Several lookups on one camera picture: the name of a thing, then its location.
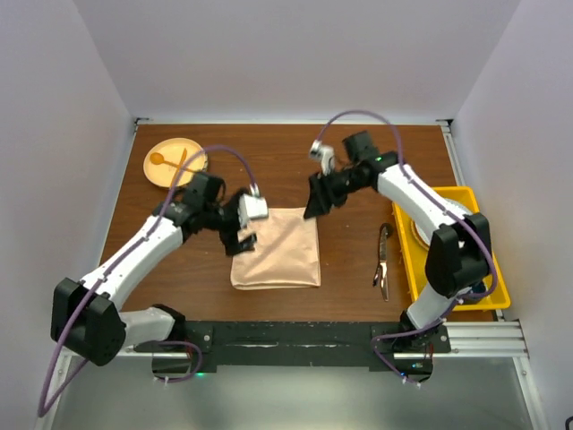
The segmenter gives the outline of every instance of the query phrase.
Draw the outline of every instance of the beige cloth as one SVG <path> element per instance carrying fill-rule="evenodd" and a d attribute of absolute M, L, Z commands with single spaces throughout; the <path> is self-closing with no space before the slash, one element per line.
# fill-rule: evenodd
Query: beige cloth
<path fill-rule="evenodd" d="M 321 284 L 316 219 L 304 208 L 269 209 L 269 217 L 247 226 L 257 234 L 255 251 L 233 257 L 231 284 L 239 289 L 307 288 Z"/>

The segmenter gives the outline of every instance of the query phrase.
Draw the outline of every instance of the gray wall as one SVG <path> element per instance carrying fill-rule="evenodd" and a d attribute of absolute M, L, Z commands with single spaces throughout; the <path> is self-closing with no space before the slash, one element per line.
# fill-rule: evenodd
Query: gray wall
<path fill-rule="evenodd" d="M 571 17 L 523 0 L 454 122 L 552 428 L 573 415 Z"/>
<path fill-rule="evenodd" d="M 129 111 L 451 118 L 518 0 L 75 0 Z"/>
<path fill-rule="evenodd" d="M 0 420 L 33 426 L 51 297 L 98 260 L 130 117 L 71 0 L 0 0 Z"/>

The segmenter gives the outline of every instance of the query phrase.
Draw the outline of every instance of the yellow bin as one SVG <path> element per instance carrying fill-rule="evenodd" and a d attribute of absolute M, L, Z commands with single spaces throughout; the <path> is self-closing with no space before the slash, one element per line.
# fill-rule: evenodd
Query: yellow bin
<path fill-rule="evenodd" d="M 443 186 L 434 188 L 435 192 L 446 199 L 455 200 L 462 203 L 472 212 L 478 212 L 477 200 L 474 191 L 468 186 Z M 428 250 L 425 243 L 415 232 L 415 226 L 412 219 L 397 204 L 392 203 L 394 217 L 398 227 L 398 236 L 402 246 L 402 255 L 406 265 L 406 275 L 410 285 L 410 295 L 412 300 L 416 300 L 422 288 L 426 285 L 427 279 L 424 272 Z M 493 263 L 499 274 L 499 284 L 493 294 L 482 299 L 475 305 L 458 305 L 454 311 L 474 311 L 483 310 L 491 311 L 495 309 L 506 309 L 511 304 L 508 289 L 501 275 L 498 261 L 493 255 Z M 492 275 L 487 276 L 484 280 L 487 288 L 492 286 Z"/>

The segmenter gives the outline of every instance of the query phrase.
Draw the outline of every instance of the knife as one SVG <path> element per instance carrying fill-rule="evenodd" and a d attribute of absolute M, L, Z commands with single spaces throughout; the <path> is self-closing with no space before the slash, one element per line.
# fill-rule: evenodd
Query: knife
<path fill-rule="evenodd" d="M 374 279 L 372 280 L 372 286 L 376 287 L 380 283 L 382 290 L 382 297 L 384 301 L 389 301 L 388 295 L 388 256 L 386 252 L 386 240 L 392 234 L 392 226 L 388 223 L 384 223 L 380 227 L 380 236 L 378 238 L 378 266 L 376 266 L 376 272 L 374 273 Z"/>

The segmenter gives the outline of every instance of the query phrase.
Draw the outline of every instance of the purple cable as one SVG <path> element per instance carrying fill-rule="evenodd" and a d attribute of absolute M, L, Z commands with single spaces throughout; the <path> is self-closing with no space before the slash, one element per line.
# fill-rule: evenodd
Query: purple cable
<path fill-rule="evenodd" d="M 153 234 L 153 232 L 158 228 L 158 225 L 159 225 L 159 222 L 161 221 L 161 218 L 163 218 L 163 216 L 165 215 L 165 211 L 167 210 L 167 207 L 169 206 L 169 204 L 173 200 L 173 196 L 175 194 L 177 184 L 179 184 L 179 181 L 181 180 L 181 177 L 183 176 L 185 169 L 195 159 L 197 159 L 201 154 L 207 153 L 207 152 L 212 152 L 212 151 L 226 151 L 226 152 L 230 152 L 231 154 L 235 155 L 243 163 L 244 169 L 246 170 L 247 175 L 249 175 L 251 185 L 257 186 L 254 174 L 252 173 L 252 170 L 251 170 L 251 167 L 249 166 L 249 163 L 239 152 L 237 152 L 233 148 L 227 147 L 225 145 L 212 145 L 212 146 L 204 148 L 198 152 L 195 152 L 188 160 L 185 161 L 185 163 L 179 169 L 179 172 L 177 173 L 177 177 L 176 177 L 173 185 L 171 186 L 171 188 L 169 188 L 169 192 L 167 193 L 167 197 L 166 197 L 165 201 L 163 202 L 163 206 L 161 206 L 161 211 L 159 212 L 158 218 L 155 221 L 155 223 L 151 226 L 151 228 L 148 230 L 148 232 L 145 234 L 145 237 L 140 237 L 139 240 L 134 242 L 129 248 L 127 248 L 122 254 L 120 254 L 115 260 L 113 260 L 109 264 L 107 269 L 104 270 L 104 273 L 103 273 L 104 277 L 108 276 L 129 254 L 131 254 L 135 249 L 137 249 L 138 246 L 140 246 L 143 242 L 146 241 L 146 239 L 149 236 L 151 236 Z M 60 334 L 60 337 L 58 338 L 58 341 L 56 343 L 56 348 L 54 350 L 54 354 L 52 354 L 52 357 L 50 358 L 50 362 L 47 366 L 46 378 L 44 379 L 44 383 L 42 385 L 42 391 L 40 392 L 40 395 L 39 395 L 38 417 L 40 417 L 40 418 L 45 416 L 46 413 L 52 408 L 52 406 L 54 406 L 54 403 L 56 402 L 57 398 L 62 394 L 65 387 L 68 386 L 68 384 L 72 381 L 72 379 L 88 363 L 87 359 L 82 360 L 80 362 L 80 364 L 78 365 L 78 367 L 76 367 L 73 370 L 73 372 L 65 379 L 65 381 L 54 392 L 52 397 L 47 401 L 47 392 L 49 391 L 50 383 L 52 382 L 52 377 L 54 376 L 54 371 L 56 369 L 57 359 L 60 357 L 60 354 L 62 353 L 62 349 L 64 349 L 65 340 L 67 339 L 68 335 L 70 334 L 70 330 L 72 329 L 73 324 L 75 323 L 75 321 L 80 316 L 81 311 L 88 304 L 91 297 L 95 294 L 96 290 L 101 286 L 102 283 L 103 283 L 103 280 L 98 279 L 93 284 L 93 287 L 90 288 L 90 290 L 86 293 L 86 295 L 80 301 L 78 306 L 73 310 L 72 315 L 70 316 L 70 319 L 65 324 L 64 329 L 62 330 L 62 333 Z M 189 344 L 189 346 L 191 346 L 191 348 L 199 350 L 193 344 Z M 186 377 L 186 379 L 191 378 L 197 372 L 197 370 L 195 370 L 194 372 L 191 372 L 189 375 L 186 375 L 188 377 L 184 376 L 184 378 L 185 377 Z"/>
<path fill-rule="evenodd" d="M 173 378 L 173 379 L 172 378 L 166 378 L 164 376 L 157 376 L 157 378 L 159 380 L 166 381 L 167 383 L 182 383 L 183 381 L 188 381 L 191 378 L 193 378 L 193 376 L 197 372 L 199 372 L 199 369 L 201 369 L 201 366 L 203 364 L 203 353 L 201 352 L 201 349 L 197 345 L 195 345 L 191 342 L 179 341 L 179 340 L 162 340 L 162 341 L 159 341 L 156 343 L 160 346 L 183 345 L 185 347 L 189 347 L 191 349 L 194 349 L 195 352 L 197 352 L 197 364 L 195 365 L 194 369 L 191 372 L 189 372 L 185 376 L 181 376 L 180 378 Z"/>
<path fill-rule="evenodd" d="M 459 225 L 462 226 L 462 228 L 467 232 L 467 234 L 469 234 L 469 236 L 471 236 L 474 239 L 478 248 L 480 249 L 483 256 L 485 257 L 485 261 L 487 261 L 487 264 L 490 268 L 490 272 L 492 273 L 492 286 L 487 291 L 485 291 L 481 294 L 473 293 L 473 294 L 465 294 L 463 296 L 457 297 L 456 299 L 454 299 L 452 301 L 452 303 L 450 304 L 448 309 L 440 316 L 440 318 L 438 320 L 436 320 L 434 322 L 430 322 L 430 323 L 426 324 L 424 327 L 417 329 L 417 330 L 404 331 L 402 333 L 381 334 L 380 336 L 375 336 L 374 338 L 372 338 L 371 346 L 372 346 L 374 352 L 376 353 L 376 355 L 380 358 L 380 360 L 382 360 L 382 362 L 384 362 L 384 364 L 390 370 L 392 370 L 394 373 L 396 373 L 398 376 L 403 377 L 404 381 L 409 382 L 409 383 L 417 383 L 413 379 L 410 379 L 407 376 L 402 375 L 400 373 L 400 371 L 398 371 L 397 368 L 394 365 L 392 365 L 392 363 L 390 363 L 390 361 L 387 358 L 385 358 L 380 353 L 380 351 L 378 351 L 378 349 L 375 348 L 376 342 L 388 340 L 388 339 L 397 339 L 397 338 L 405 338 L 408 336 L 415 336 L 416 334 L 424 333 L 425 331 L 428 331 L 428 330 L 432 329 L 433 327 L 440 325 L 442 323 L 443 319 L 446 316 L 448 316 L 450 312 L 453 311 L 454 307 L 456 307 L 456 305 L 458 304 L 458 299 L 484 298 L 484 297 L 489 296 L 491 293 L 493 293 L 493 291 L 495 291 L 495 289 L 497 288 L 497 285 L 498 285 L 498 272 L 495 270 L 495 265 L 493 263 L 493 258 L 492 258 L 492 255 L 490 254 L 490 251 L 487 249 L 487 246 L 482 241 L 482 239 L 472 230 L 472 228 L 469 227 L 469 225 L 463 219 L 461 219 L 460 217 L 458 217 L 456 214 L 452 213 L 451 211 L 447 210 L 443 204 L 438 202 L 438 200 L 436 200 L 433 197 L 433 195 L 428 193 L 423 188 L 423 186 L 421 186 L 418 182 L 416 182 L 410 176 L 410 174 L 406 171 L 406 169 L 404 168 L 404 145 L 402 143 L 402 136 L 400 135 L 400 131 L 398 130 L 398 128 L 395 125 L 393 125 L 388 119 L 386 119 L 384 116 L 379 115 L 375 112 L 371 112 L 370 110 L 363 110 L 363 109 L 351 109 L 351 110 L 346 110 L 344 112 L 340 112 L 339 114 L 334 115 L 325 125 L 322 126 L 322 128 L 319 131 L 319 134 L 317 135 L 315 140 L 321 142 L 322 136 L 325 134 L 326 130 L 330 127 L 330 125 L 332 125 L 332 123 L 334 123 L 340 117 L 346 116 L 346 115 L 370 116 L 372 118 L 375 118 L 375 119 L 381 121 L 382 123 L 384 123 L 385 125 L 388 125 L 390 127 L 390 130 L 394 134 L 394 139 L 396 140 L 396 145 L 398 147 L 398 165 L 400 167 L 400 171 L 402 172 L 402 174 L 408 179 L 410 184 L 415 186 L 415 188 L 420 193 L 422 193 L 428 200 L 430 200 L 430 202 L 432 202 L 435 206 L 437 206 L 443 213 L 445 213 L 450 218 L 452 218 L 453 220 L 458 222 Z"/>

